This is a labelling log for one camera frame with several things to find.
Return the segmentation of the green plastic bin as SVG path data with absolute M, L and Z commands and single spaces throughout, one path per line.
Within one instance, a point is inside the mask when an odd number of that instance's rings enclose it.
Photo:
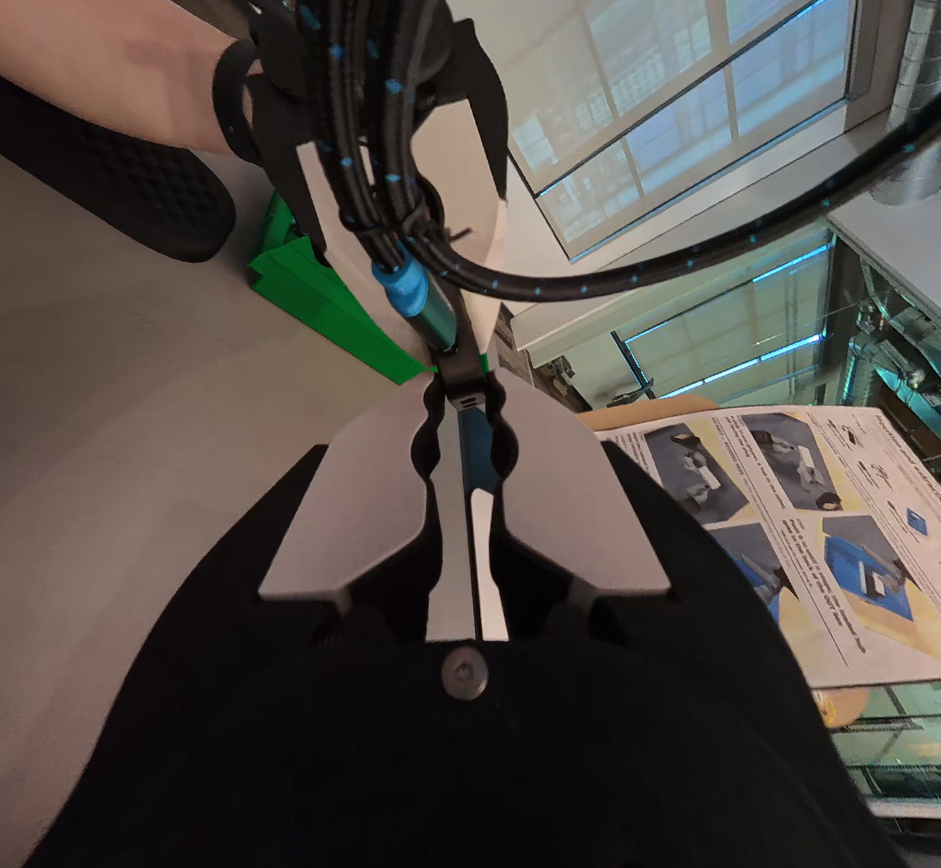
M 395 344 L 340 276 L 320 263 L 310 238 L 300 232 L 278 193 L 271 197 L 249 268 L 256 293 L 396 385 L 437 370 Z

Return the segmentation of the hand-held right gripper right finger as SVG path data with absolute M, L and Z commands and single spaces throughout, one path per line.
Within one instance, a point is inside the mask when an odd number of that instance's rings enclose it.
M 668 592 L 665 569 L 589 427 L 517 377 L 496 376 L 493 388 L 500 482 L 489 558 L 502 590 L 517 557 L 546 569 L 575 602 Z

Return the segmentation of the silver ventilation duct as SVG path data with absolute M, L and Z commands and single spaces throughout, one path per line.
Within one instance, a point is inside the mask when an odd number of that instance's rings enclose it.
M 940 0 L 914 0 L 888 130 L 909 122 L 940 94 Z M 940 188 L 940 141 L 912 152 L 870 190 L 885 206 L 910 205 Z

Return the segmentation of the braided hdmi cable green plugs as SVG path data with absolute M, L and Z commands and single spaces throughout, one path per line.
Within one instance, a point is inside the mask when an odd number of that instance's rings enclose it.
M 478 353 L 481 346 L 467 310 L 466 294 L 500 303 L 575 302 L 652 287 L 728 263 L 806 227 L 824 210 L 846 203 L 885 177 L 910 153 L 939 140 L 939 121 L 938 97 L 827 180 L 774 210 L 644 262 L 596 274 L 537 277 L 490 270 L 456 254 L 453 245 L 420 245 L 417 239 L 407 237 L 397 244 L 404 259 L 375 260 L 369 256 L 371 271 L 432 359 L 466 340 Z

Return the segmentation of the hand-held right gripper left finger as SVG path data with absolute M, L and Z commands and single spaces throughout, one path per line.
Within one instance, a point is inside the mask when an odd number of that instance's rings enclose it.
M 352 586 L 415 542 L 441 461 L 440 381 L 417 376 L 327 446 L 261 583 L 266 601 L 349 600 Z

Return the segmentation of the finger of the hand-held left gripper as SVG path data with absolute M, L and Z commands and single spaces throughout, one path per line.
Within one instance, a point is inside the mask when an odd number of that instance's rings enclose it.
M 370 257 L 342 222 L 315 144 L 308 141 L 299 145 L 297 158 L 323 232 L 329 264 L 374 321 L 403 322 L 375 280 Z
M 467 99 L 434 109 L 411 141 L 419 173 L 437 190 L 456 254 L 504 267 L 507 204 L 498 193 Z

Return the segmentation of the person's left forearm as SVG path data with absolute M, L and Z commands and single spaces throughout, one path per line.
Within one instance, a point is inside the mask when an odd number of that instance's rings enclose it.
M 159 145 L 234 155 L 213 103 L 233 43 L 171 0 L 1 0 L 2 78 Z

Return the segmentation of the black square adapter hub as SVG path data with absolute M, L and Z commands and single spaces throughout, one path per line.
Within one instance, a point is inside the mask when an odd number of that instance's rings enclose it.
M 493 428 L 488 400 L 494 384 L 494 352 L 477 353 L 470 341 L 436 355 L 447 400 L 456 412 L 457 448 L 465 497 L 476 490 L 496 493 L 499 475 L 491 462 Z

